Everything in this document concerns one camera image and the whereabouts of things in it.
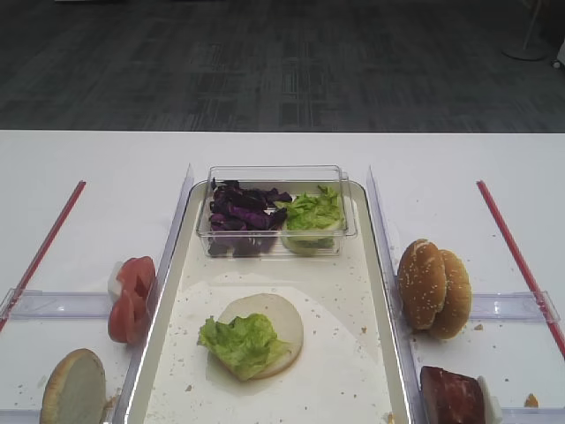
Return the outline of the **green lettuce leaf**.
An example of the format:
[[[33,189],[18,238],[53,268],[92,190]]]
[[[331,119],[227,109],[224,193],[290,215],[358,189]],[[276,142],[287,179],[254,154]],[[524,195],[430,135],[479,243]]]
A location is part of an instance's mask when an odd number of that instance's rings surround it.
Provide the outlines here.
[[[297,352],[293,343],[278,338],[264,314],[236,316],[229,323],[209,317],[200,327],[198,344],[213,353],[242,382],[274,371]]]

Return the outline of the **green lettuce in container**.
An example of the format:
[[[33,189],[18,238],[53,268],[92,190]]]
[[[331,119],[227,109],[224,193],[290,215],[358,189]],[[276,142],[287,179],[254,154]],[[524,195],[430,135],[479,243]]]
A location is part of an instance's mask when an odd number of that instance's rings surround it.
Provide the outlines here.
[[[334,237],[322,237],[321,233],[345,229],[341,195],[332,187],[318,185],[317,195],[302,193],[292,201],[276,201],[278,208],[285,208],[287,218],[284,231],[316,232],[314,236],[281,237],[285,247],[295,254],[313,256],[335,248]]]

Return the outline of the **upper tomato slice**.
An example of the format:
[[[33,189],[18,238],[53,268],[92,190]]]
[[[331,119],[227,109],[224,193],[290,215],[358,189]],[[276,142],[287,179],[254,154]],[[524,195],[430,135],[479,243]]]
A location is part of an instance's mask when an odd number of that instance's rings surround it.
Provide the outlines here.
[[[155,281],[153,259],[142,256],[127,260],[117,273],[117,281],[121,284],[121,291],[146,300]]]

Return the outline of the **lower tomato slice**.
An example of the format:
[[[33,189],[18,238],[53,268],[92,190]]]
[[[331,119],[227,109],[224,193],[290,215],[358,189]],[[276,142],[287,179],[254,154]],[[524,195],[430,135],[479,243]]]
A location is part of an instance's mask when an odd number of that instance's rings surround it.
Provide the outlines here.
[[[118,343],[135,345],[145,335],[147,325],[146,301],[136,292],[122,290],[109,315],[109,337]]]

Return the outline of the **dark red meat patty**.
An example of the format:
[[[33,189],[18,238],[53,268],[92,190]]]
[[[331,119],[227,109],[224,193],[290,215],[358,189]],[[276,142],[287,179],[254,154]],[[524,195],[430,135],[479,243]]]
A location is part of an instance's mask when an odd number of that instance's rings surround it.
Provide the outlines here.
[[[486,423],[483,393],[475,378],[424,366],[420,382],[430,423]]]

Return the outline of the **purple cabbage pieces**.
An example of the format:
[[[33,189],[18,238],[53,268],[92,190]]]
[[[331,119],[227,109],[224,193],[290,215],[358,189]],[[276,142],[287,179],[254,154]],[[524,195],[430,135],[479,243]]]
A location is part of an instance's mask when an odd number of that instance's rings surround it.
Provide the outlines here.
[[[287,217],[286,206],[292,201],[286,192],[276,188],[245,189],[236,180],[211,181],[210,230],[278,231]],[[253,257],[270,251],[275,237],[214,237],[209,243],[211,256]]]

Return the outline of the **bun bottom on tray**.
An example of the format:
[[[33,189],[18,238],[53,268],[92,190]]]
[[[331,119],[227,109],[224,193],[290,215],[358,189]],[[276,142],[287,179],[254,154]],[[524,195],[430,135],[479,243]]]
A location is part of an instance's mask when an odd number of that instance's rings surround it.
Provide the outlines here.
[[[258,380],[280,373],[295,361],[303,346],[304,327],[297,309],[287,299],[269,293],[254,294],[232,301],[216,321],[229,323],[236,316],[247,317],[250,314],[264,314],[273,324],[278,338],[293,343],[297,351],[294,358],[285,365],[276,367],[274,371],[267,372],[262,377],[252,379]]]

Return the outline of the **sesame bun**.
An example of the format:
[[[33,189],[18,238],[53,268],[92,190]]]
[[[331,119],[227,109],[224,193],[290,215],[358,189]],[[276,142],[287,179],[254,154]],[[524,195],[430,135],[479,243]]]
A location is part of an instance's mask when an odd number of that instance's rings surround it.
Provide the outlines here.
[[[436,339],[455,337],[466,325],[471,312],[472,291],[469,275],[461,259],[449,250],[442,249],[447,282],[442,310],[435,315],[429,333]]]
[[[402,255],[397,276],[406,320],[413,329],[430,329],[447,293],[440,250],[428,239],[413,241]]]

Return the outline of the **right clear acrylic divider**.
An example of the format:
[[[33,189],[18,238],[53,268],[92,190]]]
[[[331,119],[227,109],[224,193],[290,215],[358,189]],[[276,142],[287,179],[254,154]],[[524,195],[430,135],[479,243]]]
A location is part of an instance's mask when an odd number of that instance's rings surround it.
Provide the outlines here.
[[[373,232],[379,255],[380,269],[388,308],[388,321],[392,333],[395,361],[402,388],[403,410],[407,423],[427,423],[426,409],[420,393],[417,367],[411,349],[411,330],[403,320],[402,301],[396,285],[396,270],[389,247],[386,218],[381,206],[379,187],[372,167],[366,178]]]

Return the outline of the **clear acrylic divider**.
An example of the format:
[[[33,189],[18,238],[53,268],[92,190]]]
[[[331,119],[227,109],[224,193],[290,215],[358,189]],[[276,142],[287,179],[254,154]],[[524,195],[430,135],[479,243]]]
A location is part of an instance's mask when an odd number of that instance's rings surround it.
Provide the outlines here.
[[[417,367],[411,349],[411,330],[403,320],[402,301],[396,285],[396,270],[389,247],[386,218],[381,206],[379,187],[372,167],[366,178],[373,232],[379,255],[380,269],[388,308],[388,321],[392,333],[395,361],[402,388],[403,410],[407,423],[427,423],[426,409],[420,393]]]
[[[157,269],[156,280],[147,300],[151,321],[143,341],[132,350],[131,362],[120,396],[109,419],[110,423],[141,423],[146,417],[147,405],[169,325],[169,320],[164,317],[169,312],[172,302],[167,298],[167,282],[193,181],[192,167],[188,167]]]

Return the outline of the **rear sesame bun top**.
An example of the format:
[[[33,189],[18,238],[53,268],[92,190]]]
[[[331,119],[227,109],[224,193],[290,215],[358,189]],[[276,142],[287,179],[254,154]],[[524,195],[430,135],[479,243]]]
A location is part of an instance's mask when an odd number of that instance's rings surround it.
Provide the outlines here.
[[[461,259],[449,250],[442,249],[447,282],[442,310],[435,315],[429,333],[436,339],[455,337],[466,325],[471,312],[472,291],[469,275]]]

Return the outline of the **left upper acrylic crossbar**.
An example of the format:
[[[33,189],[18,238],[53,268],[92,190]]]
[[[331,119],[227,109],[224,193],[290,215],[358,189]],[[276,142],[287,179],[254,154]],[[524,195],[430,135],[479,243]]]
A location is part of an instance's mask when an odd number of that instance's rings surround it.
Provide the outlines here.
[[[1,318],[13,320],[107,319],[112,308],[105,292],[10,289],[1,302]]]

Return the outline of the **acrylic crossbar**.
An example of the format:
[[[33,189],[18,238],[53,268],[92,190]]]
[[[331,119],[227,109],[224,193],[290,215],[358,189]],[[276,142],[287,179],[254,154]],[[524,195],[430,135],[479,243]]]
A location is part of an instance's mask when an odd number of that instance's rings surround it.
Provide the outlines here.
[[[105,292],[10,289],[1,302],[1,318],[13,320],[107,319],[112,308]]]
[[[474,293],[471,321],[548,322],[561,317],[546,291]]]

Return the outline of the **upright bun half left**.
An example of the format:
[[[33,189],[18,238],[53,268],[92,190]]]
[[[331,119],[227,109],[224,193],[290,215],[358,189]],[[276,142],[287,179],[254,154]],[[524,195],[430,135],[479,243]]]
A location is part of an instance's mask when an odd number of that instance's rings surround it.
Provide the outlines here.
[[[97,424],[106,407],[105,370],[99,357],[87,348],[68,353],[47,382],[40,423]]]

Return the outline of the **white holder behind patty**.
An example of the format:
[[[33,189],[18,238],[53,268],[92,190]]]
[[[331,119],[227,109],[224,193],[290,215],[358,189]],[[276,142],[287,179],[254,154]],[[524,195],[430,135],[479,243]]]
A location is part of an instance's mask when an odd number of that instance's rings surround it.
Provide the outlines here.
[[[484,399],[486,424],[502,424],[503,415],[498,398],[491,394],[483,375],[479,375],[477,381]]]

